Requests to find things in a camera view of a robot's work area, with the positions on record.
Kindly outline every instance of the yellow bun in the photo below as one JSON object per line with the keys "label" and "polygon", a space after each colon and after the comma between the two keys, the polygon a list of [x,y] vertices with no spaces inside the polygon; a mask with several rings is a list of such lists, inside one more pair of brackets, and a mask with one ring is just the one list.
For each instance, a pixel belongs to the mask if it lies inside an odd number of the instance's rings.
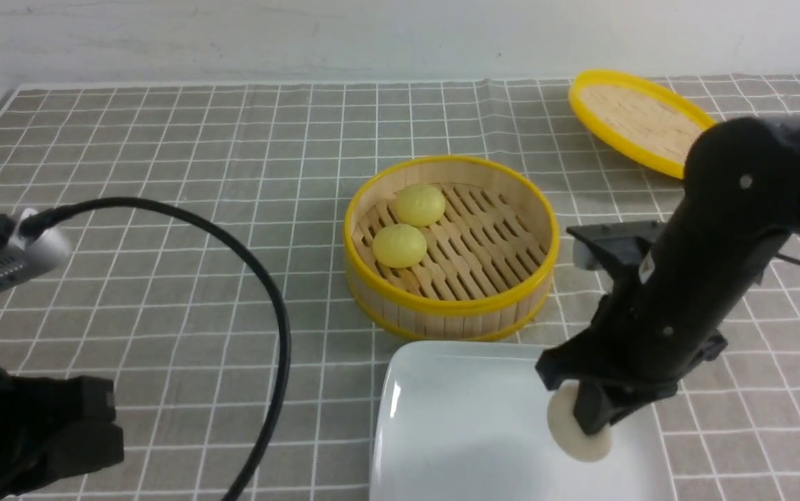
{"label": "yellow bun", "polygon": [[428,226],[439,220],[446,210],[446,199],[431,184],[410,184],[397,191],[393,208],[400,221],[407,225]]}
{"label": "yellow bun", "polygon": [[566,383],[555,391],[549,400],[549,431],[569,457],[584,463],[600,461],[610,454],[613,434],[610,426],[604,426],[594,435],[586,435],[572,414],[576,404],[578,383]]}
{"label": "yellow bun", "polygon": [[384,266],[403,269],[425,259],[428,241],[421,230],[410,225],[387,226],[375,235],[372,253]]}

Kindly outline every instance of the white plate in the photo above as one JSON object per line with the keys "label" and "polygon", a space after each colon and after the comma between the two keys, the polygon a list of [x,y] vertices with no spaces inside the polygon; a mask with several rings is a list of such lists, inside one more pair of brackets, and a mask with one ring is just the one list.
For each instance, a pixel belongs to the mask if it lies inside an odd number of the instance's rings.
{"label": "white plate", "polygon": [[384,381],[371,501],[669,501],[657,414],[613,428],[613,450],[580,463],[547,428],[550,392],[534,365],[542,348],[414,342]]}

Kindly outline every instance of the yellow rim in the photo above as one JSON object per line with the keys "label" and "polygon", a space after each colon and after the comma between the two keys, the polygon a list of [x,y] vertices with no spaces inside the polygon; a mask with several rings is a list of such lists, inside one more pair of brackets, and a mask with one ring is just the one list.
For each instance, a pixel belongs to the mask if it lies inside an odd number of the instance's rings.
{"label": "yellow rim", "polygon": [[613,147],[617,152],[633,159],[639,164],[661,172],[671,177],[676,177],[678,180],[684,179],[684,166],[676,161],[661,157],[657,153],[649,152],[642,148],[638,143],[625,139],[625,137],[617,134],[613,128],[607,126],[606,123],[596,117],[585,104],[582,104],[580,99],[580,92],[588,86],[605,85],[605,86],[619,86],[620,88],[629,88],[647,95],[657,101],[673,108],[682,115],[688,117],[693,123],[696,123],[706,130],[711,127],[715,120],[700,109],[700,107],[693,102],[675,94],[664,86],[651,82],[650,80],[635,77],[620,71],[610,70],[589,70],[582,72],[574,82],[569,92],[570,107],[576,114],[576,117],[584,124],[588,130],[593,132],[595,136],[599,137],[601,141]]}
{"label": "yellow rim", "polygon": [[[551,234],[549,254],[546,256],[542,266],[540,266],[539,269],[536,269],[536,271],[533,272],[533,275],[527,277],[524,282],[518,283],[518,285],[515,285],[511,289],[494,296],[489,296],[488,298],[469,299],[469,301],[439,301],[439,299],[429,299],[416,296],[409,292],[403,291],[402,289],[394,287],[390,284],[390,282],[387,282],[382,277],[375,275],[375,273],[368,269],[366,264],[362,262],[361,257],[359,257],[355,248],[353,248],[353,228],[350,226],[350,215],[354,212],[356,206],[359,204],[359,199],[361,199],[362,193],[365,193],[365,191],[368,190],[372,184],[377,183],[378,180],[385,175],[391,174],[391,172],[396,172],[397,170],[408,168],[413,165],[442,161],[467,161],[483,165],[485,167],[495,168],[507,175],[511,175],[511,177],[514,177],[514,179],[520,181],[520,183],[523,183],[530,191],[533,192],[533,194],[539,198],[540,203],[542,203],[542,208],[545,209],[545,212],[549,214],[551,227],[555,229],[555,231],[553,231]],[[500,310],[501,308],[507,307],[507,305],[511,305],[520,301],[520,299],[524,298],[524,296],[539,286],[539,284],[545,280],[549,273],[551,273],[551,270],[555,266],[555,261],[558,259],[558,250],[560,248],[559,234],[560,231],[558,229],[558,219],[555,217],[555,212],[551,208],[551,204],[549,204],[549,201],[545,198],[539,188],[527,180],[526,177],[523,177],[523,175],[520,175],[512,169],[496,162],[486,161],[486,159],[479,159],[476,157],[457,155],[412,159],[412,161],[402,162],[393,167],[387,168],[385,171],[381,172],[375,177],[372,177],[371,180],[368,180],[364,185],[362,185],[361,188],[359,188],[358,191],[356,191],[356,194],[354,194],[353,199],[350,202],[350,206],[345,212],[345,222],[343,222],[343,244],[345,245],[345,254],[348,257],[351,266],[353,266],[353,269],[358,273],[359,277],[361,277],[362,280],[368,284],[369,287],[374,289],[384,298],[387,298],[398,305],[403,305],[403,307],[409,308],[410,310],[444,316],[478,315],[493,310]]]}
{"label": "yellow rim", "polygon": [[[396,334],[397,336],[400,336],[408,340],[434,339],[434,338],[429,338],[428,336],[422,336],[421,334],[413,333],[412,331],[407,331],[406,329],[394,326],[394,324],[391,324],[389,321],[384,320],[384,318],[381,318],[380,315],[375,313],[375,311],[372,310],[372,308],[369,308],[368,305],[365,304],[362,301],[362,299],[359,298],[359,296],[356,293],[356,289],[353,288],[353,283],[350,280],[347,281],[347,286],[349,287],[350,293],[353,296],[353,299],[356,301],[356,304],[358,304],[359,307],[362,308],[362,311],[364,311],[364,313],[373,321],[373,323],[375,323],[376,326],[381,327],[388,333]],[[545,301],[549,298],[549,295],[550,293],[547,293],[544,296],[542,296],[542,298],[539,299],[539,302],[536,303],[536,306],[535,308],[533,308],[533,311],[530,311],[530,313],[528,313],[526,317],[521,318],[521,320],[517,321],[517,323],[514,323],[511,326],[505,327],[501,331],[498,331],[498,333],[492,333],[492,334],[487,334],[486,336],[480,336],[476,338],[469,338],[463,340],[467,340],[467,342],[493,342],[493,340],[500,340],[507,338],[508,336],[511,336],[511,334],[516,333],[517,331],[523,329],[523,327],[529,324],[530,321],[533,320],[533,318],[536,317],[537,314],[539,314],[539,311],[542,310],[542,307],[545,305]]]}

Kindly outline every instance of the gray checkered tablecloth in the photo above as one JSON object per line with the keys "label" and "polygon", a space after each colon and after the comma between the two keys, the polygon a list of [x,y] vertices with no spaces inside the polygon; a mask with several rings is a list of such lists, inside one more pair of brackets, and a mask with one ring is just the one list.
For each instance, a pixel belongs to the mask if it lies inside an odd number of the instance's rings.
{"label": "gray checkered tablecloth", "polygon": [[[800,113],[800,77],[659,79],[715,118]],[[21,88],[0,114],[0,212],[145,196],[253,249],[295,328],[288,403],[246,499],[367,498],[378,397],[402,343],[343,277],[340,222],[367,178],[410,157],[486,156],[564,226],[663,218],[680,183],[588,134],[568,80],[390,85]],[[72,220],[67,267],[0,296],[0,362],[117,381],[126,461],[25,498],[219,499],[256,437],[275,323],[256,279],[201,232],[112,209]],[[509,342],[578,332],[609,280],[562,240],[552,301]],[[800,257],[800,241],[785,248]],[[800,500],[800,269],[776,262],[728,317],[731,346],[660,403],[679,501]]]}

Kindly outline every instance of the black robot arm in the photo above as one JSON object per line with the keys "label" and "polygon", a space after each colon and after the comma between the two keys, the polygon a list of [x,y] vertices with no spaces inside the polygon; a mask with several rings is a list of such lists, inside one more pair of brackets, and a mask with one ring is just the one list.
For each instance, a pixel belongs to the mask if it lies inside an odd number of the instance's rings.
{"label": "black robot arm", "polygon": [[793,234],[800,235],[800,124],[738,118],[711,127],[685,164],[684,199],[667,224],[570,228],[613,289],[590,325],[547,349],[549,390],[580,381],[574,414],[596,434],[673,396],[715,359],[717,328]]}
{"label": "black robot arm", "polygon": [[0,368],[0,499],[124,460],[113,383],[10,376]]}

